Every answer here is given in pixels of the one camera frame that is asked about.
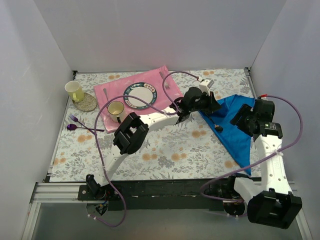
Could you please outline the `gold spoon teal handle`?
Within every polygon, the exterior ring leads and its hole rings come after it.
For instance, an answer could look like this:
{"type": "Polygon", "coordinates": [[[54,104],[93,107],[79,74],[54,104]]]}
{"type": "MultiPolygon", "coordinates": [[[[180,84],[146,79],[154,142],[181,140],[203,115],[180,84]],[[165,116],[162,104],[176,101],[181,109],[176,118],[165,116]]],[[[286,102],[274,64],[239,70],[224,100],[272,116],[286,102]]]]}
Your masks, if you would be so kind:
{"type": "Polygon", "coordinates": [[[215,129],[217,132],[221,133],[221,132],[224,130],[223,127],[220,126],[220,125],[218,125],[218,124],[216,124],[216,123],[214,122],[214,120],[213,120],[210,116],[209,116],[208,118],[209,118],[209,120],[212,122],[212,124],[214,125],[214,129],[215,129]]]}

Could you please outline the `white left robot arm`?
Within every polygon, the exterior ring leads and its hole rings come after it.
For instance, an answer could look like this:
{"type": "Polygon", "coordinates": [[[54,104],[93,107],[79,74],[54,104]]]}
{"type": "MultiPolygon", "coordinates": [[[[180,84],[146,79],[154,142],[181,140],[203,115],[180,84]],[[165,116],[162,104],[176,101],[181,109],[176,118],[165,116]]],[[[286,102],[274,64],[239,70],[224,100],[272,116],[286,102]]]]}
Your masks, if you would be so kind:
{"type": "Polygon", "coordinates": [[[155,110],[154,113],[137,115],[132,112],[128,114],[114,132],[107,160],[104,160],[98,137],[95,137],[102,164],[102,174],[99,176],[88,174],[85,180],[89,194],[95,200],[101,200],[109,194],[105,185],[110,185],[112,189],[117,190],[111,183],[112,176],[128,155],[134,154],[141,148],[148,133],[182,123],[193,112],[200,111],[211,115],[222,108],[215,99],[214,93],[204,86],[191,87],[184,96],[175,100],[170,99],[170,101],[171,104],[163,110],[151,106],[155,110]]]}

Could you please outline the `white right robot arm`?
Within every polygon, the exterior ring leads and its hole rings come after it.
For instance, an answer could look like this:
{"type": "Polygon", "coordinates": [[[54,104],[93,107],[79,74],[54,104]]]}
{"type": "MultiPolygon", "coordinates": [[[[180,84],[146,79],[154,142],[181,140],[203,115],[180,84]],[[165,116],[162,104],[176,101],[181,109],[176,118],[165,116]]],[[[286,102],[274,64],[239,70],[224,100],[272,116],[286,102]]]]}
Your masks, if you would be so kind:
{"type": "Polygon", "coordinates": [[[248,177],[237,176],[226,186],[232,199],[242,197],[251,223],[288,229],[302,208],[302,199],[295,196],[288,183],[281,151],[283,132],[273,122],[275,104],[256,99],[254,106],[243,104],[230,121],[239,130],[253,138],[260,164],[261,185],[248,177]]]}

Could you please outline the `blue cloth napkin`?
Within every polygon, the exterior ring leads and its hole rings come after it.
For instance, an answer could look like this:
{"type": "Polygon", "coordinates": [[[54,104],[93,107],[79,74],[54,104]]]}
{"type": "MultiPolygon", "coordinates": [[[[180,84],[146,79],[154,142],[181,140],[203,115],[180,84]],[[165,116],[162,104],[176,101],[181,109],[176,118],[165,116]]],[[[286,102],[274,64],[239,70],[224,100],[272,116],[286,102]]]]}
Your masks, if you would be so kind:
{"type": "Polygon", "coordinates": [[[251,137],[239,130],[237,126],[232,125],[230,121],[243,104],[248,104],[250,107],[253,107],[255,99],[235,94],[219,99],[217,102],[222,106],[218,111],[208,115],[205,115],[202,111],[199,113],[226,148],[230,156],[241,168],[244,168],[250,165],[251,137]],[[211,117],[217,125],[223,127],[222,132],[215,130],[209,117],[211,117]]]}

